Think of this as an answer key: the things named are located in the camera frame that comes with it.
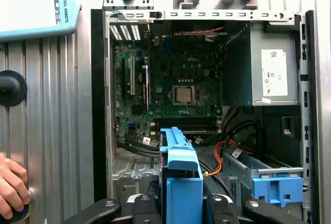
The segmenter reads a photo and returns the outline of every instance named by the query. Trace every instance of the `power supply label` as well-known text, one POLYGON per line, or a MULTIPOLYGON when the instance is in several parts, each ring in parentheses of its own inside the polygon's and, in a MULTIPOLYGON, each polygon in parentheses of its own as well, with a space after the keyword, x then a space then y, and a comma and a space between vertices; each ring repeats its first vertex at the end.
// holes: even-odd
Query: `power supply label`
POLYGON ((288 73, 283 50, 261 50, 263 96, 287 96, 288 73))

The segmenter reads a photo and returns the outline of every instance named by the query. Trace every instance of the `blue plastic bracket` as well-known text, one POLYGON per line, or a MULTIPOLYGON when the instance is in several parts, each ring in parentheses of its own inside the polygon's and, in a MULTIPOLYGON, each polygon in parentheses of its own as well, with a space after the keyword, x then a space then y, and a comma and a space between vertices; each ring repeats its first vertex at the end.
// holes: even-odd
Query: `blue plastic bracket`
POLYGON ((192 171, 196 175, 167 179, 167 223, 201 224, 203 178, 197 153, 178 128, 161 129, 161 132, 167 137, 168 146, 160 151, 168 154, 168 169, 192 171))
POLYGON ((253 178, 252 195, 271 204, 303 202, 303 179, 301 177, 253 178))

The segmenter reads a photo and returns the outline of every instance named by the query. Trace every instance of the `black knob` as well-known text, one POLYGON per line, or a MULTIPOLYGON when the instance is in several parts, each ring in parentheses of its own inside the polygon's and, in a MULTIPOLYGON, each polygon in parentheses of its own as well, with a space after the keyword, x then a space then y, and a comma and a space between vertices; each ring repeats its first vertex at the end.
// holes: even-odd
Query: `black knob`
POLYGON ((24 77, 12 70, 0 72, 0 105, 16 106, 24 100, 26 93, 24 77))
POLYGON ((0 215, 1 224, 9 224, 23 220, 29 212, 29 205, 25 205, 24 210, 20 212, 15 211, 13 208, 11 210, 12 210, 12 218, 10 220, 6 220, 4 217, 0 215))

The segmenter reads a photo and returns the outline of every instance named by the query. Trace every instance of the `finger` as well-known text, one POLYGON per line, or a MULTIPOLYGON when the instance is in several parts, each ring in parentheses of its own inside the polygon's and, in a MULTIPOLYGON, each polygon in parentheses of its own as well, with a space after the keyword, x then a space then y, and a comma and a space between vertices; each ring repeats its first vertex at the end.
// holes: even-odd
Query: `finger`
POLYGON ((23 202, 16 190, 7 183, 3 178, 0 180, 0 195, 12 206, 17 212, 24 209, 23 202))
POLYGON ((26 170, 13 160, 7 159, 8 168, 15 173, 24 183, 27 182, 26 170))
POLYGON ((23 181, 10 170, 4 173, 3 178, 16 190, 24 205, 28 205, 30 203, 30 195, 23 181))
POLYGON ((6 220, 12 218, 11 208, 2 196, 0 196, 0 215, 2 215, 6 220))

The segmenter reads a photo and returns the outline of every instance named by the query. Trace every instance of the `metal wall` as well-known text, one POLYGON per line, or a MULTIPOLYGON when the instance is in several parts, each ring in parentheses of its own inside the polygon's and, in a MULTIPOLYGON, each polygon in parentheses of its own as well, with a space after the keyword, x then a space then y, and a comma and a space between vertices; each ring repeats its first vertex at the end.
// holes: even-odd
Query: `metal wall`
POLYGON ((0 44, 0 71, 24 75, 27 98, 0 107, 0 151, 28 171, 35 208, 25 223, 55 223, 94 202, 91 62, 86 29, 0 44))

